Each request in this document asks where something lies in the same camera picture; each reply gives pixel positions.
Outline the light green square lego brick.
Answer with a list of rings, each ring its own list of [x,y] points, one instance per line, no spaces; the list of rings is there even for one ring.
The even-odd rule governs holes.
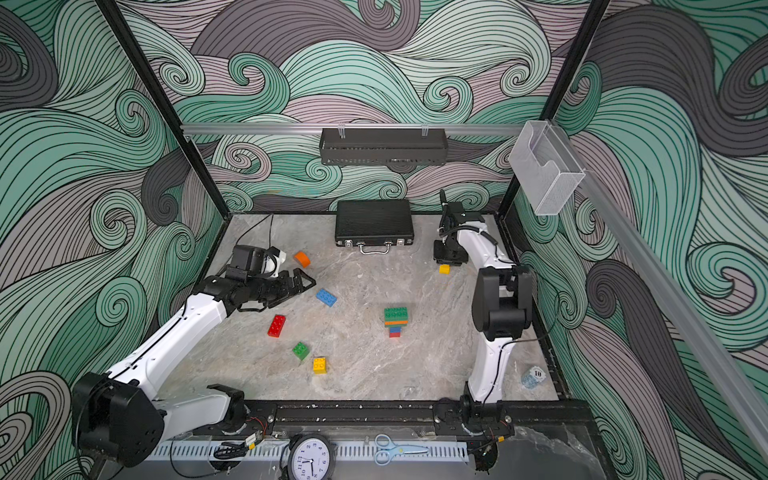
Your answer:
[[[292,353],[300,360],[305,360],[309,353],[310,353],[310,347],[305,344],[304,342],[297,342],[296,345],[292,348]]]

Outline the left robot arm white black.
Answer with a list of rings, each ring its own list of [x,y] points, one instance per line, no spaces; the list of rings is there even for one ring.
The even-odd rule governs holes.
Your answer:
[[[241,433],[247,423],[242,391],[211,384],[199,395],[162,400],[159,390],[193,347],[233,312],[249,302],[258,303],[260,311],[274,308],[315,284],[299,268],[271,278],[207,277],[136,350],[106,372],[87,373],[75,383],[73,445],[81,454],[134,467],[159,443],[204,426]]]

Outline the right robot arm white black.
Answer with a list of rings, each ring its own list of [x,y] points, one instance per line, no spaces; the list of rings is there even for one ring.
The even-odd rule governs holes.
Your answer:
[[[496,403],[513,347],[533,319],[533,273],[513,261],[488,230],[483,217],[439,192],[441,217],[433,258],[440,266],[470,264],[477,269],[471,320],[480,340],[467,382],[466,401],[474,407]]]

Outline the yellow square lego brick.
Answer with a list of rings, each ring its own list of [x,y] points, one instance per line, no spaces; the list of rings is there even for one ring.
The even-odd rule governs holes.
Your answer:
[[[316,375],[326,374],[328,363],[325,357],[316,357],[312,361],[312,371]]]

